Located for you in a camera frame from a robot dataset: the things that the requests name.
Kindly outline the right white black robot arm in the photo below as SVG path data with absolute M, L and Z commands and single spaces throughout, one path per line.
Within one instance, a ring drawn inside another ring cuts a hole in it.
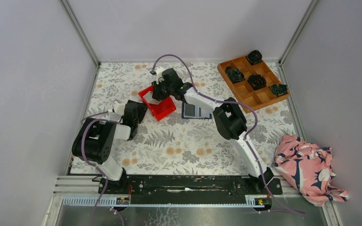
M 152 82 L 155 100 L 162 101 L 172 96 L 176 100 L 211 112 L 218 133 L 231 141 L 247 162 L 248 174 L 254 178 L 251 182 L 253 191 L 258 194 L 265 193 L 270 188 L 273 173 L 253 146 L 248 135 L 251 130 L 247 128 L 247 120 L 240 103 L 231 97 L 223 101 L 216 100 L 197 91 L 192 82 L 183 82 L 173 68 L 158 67 L 150 73 L 156 77 Z

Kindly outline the wooden compartment tray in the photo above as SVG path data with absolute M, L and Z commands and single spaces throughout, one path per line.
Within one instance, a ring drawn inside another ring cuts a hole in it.
M 253 110 L 290 96 L 287 85 L 281 83 L 263 60 L 253 62 L 245 55 L 219 63 L 217 68 L 236 100 Z

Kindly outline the navy blue card holder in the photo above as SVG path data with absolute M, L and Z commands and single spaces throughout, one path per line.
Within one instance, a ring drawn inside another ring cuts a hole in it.
M 212 119 L 212 115 L 210 112 L 198 106 L 182 103 L 181 118 L 209 120 Z

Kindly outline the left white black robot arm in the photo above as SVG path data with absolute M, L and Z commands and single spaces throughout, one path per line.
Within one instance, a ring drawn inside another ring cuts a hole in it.
M 125 170 L 112 153 L 113 143 L 133 140 L 147 109 L 146 104 L 132 100 L 114 102 L 111 109 L 84 118 L 73 142 L 72 155 L 109 179 L 109 187 L 117 194 L 127 189 L 127 181 L 122 177 Z

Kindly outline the red plastic bin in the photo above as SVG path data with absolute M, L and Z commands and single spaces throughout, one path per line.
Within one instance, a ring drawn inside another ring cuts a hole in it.
M 141 98 L 142 102 L 145 103 L 148 109 L 151 111 L 152 115 L 157 119 L 157 121 L 161 121 L 163 118 L 169 116 L 176 110 L 176 106 L 171 97 L 167 97 L 165 100 L 160 101 L 158 105 L 151 105 L 149 104 L 144 96 L 152 96 L 153 94 L 153 87 L 149 86 L 146 89 L 140 91 L 138 93 L 139 97 Z

